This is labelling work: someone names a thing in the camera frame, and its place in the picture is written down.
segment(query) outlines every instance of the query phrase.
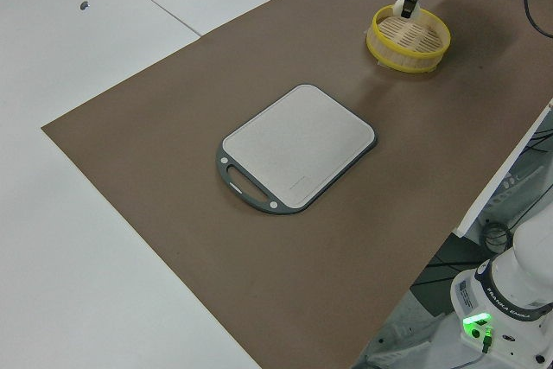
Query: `yellow steamer rim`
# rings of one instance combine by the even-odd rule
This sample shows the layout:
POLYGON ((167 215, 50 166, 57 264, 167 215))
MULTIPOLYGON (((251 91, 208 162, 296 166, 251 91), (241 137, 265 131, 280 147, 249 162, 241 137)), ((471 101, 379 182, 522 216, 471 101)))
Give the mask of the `yellow steamer rim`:
POLYGON ((434 71, 450 42, 449 29, 438 16, 421 9, 416 18, 405 19, 394 16, 391 5, 376 13, 366 34, 366 46, 374 57, 404 73, 434 71))

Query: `cable connector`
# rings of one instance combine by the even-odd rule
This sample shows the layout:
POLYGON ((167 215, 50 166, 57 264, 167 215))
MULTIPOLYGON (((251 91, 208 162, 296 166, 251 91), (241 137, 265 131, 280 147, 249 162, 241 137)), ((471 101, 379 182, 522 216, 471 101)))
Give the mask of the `cable connector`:
POLYGON ((482 347, 482 352, 487 353, 493 341, 493 329, 486 328, 486 336, 484 336, 484 346, 482 347))

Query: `green light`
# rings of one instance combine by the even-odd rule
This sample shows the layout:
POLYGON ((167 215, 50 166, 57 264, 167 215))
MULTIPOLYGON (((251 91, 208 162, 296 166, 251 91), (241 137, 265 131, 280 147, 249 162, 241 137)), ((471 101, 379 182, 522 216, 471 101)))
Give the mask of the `green light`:
POLYGON ((473 315, 472 317, 467 317, 466 319, 463 319, 463 324, 468 325, 475 323, 477 321, 488 321, 490 320, 491 316, 488 313, 480 313, 479 315, 473 315))

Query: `black band on robot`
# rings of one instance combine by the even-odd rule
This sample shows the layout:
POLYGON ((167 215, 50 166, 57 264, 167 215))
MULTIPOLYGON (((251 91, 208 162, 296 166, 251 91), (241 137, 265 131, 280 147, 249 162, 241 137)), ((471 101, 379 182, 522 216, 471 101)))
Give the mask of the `black band on robot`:
POLYGON ((481 274, 476 271, 474 277, 482 284, 482 289, 488 300, 502 313, 518 321, 536 321, 553 310, 553 303, 542 306, 539 309, 523 309, 507 300, 501 295, 493 282, 492 262, 493 259, 487 263, 486 268, 481 274))

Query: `gray cutting board handle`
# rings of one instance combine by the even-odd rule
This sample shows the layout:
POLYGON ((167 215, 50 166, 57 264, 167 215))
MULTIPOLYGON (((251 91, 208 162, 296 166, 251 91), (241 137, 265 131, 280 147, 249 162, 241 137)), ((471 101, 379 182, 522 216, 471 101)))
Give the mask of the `gray cutting board handle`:
POLYGON ((228 153, 226 153, 223 150, 222 144, 219 146, 219 149, 217 150, 217 169, 219 170, 219 173, 223 178, 223 180, 225 181, 225 183, 229 186, 229 188, 231 188, 234 191, 234 193, 239 198, 244 200, 246 203, 252 205, 256 209, 259 209, 260 211, 263 211, 266 213, 286 215, 290 213, 298 213, 307 207, 305 206, 299 209, 294 209, 292 207, 287 207, 286 205, 284 205, 284 203, 281 200, 279 200, 268 188, 263 186, 255 177, 253 177, 250 173, 248 173, 248 171, 245 170, 240 165, 240 163, 238 163, 231 156, 229 156, 228 153), (251 181, 251 183, 253 183, 259 190, 261 190, 267 196, 267 200, 257 200, 256 198, 247 194, 237 184, 235 184, 228 173, 228 170, 230 168, 235 168, 238 172, 244 175, 246 179, 251 181))

